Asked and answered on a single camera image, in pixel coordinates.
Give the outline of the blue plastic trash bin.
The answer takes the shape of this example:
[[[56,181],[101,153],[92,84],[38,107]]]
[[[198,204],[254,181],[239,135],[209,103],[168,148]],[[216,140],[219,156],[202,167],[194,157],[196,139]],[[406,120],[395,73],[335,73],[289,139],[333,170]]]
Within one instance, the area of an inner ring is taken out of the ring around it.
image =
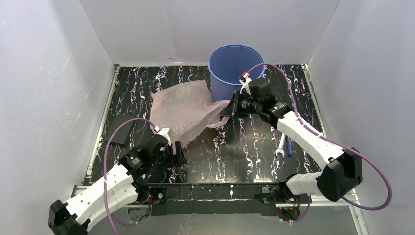
[[[213,101],[231,100],[234,92],[242,87],[241,75],[264,62],[260,53],[245,45],[225,45],[216,49],[208,60]]]

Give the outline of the pink plastic trash bag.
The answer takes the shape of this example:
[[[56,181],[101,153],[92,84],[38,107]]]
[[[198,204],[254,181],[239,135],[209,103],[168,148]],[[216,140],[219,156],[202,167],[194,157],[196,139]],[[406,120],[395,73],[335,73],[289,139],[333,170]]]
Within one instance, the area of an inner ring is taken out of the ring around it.
[[[181,142],[186,148],[206,128],[225,125],[228,118],[220,113],[230,101],[214,102],[204,80],[174,85],[151,94],[150,121],[159,128],[169,128],[172,142]]]

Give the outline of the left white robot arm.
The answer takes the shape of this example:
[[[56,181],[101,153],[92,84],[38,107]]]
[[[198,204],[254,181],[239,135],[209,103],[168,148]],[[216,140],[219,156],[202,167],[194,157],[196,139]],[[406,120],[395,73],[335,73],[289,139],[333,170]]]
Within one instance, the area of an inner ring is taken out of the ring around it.
[[[181,167],[187,163],[182,144],[167,134],[154,134],[145,145],[121,157],[104,176],[76,196],[49,208],[48,226],[55,235],[86,235],[94,225],[113,212],[134,203],[164,201],[160,191],[143,178],[155,166]]]

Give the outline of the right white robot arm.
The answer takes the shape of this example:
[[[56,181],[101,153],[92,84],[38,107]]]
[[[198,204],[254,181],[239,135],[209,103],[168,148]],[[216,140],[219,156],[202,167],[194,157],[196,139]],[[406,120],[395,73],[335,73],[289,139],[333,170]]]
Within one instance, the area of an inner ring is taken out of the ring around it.
[[[264,122],[290,137],[321,169],[317,173],[292,174],[282,180],[278,192],[282,197],[313,194],[336,202],[361,184],[362,160],[353,150],[324,140],[290,105],[276,99],[266,80],[241,77],[239,82],[242,88],[234,92],[221,115],[241,118],[258,114]]]

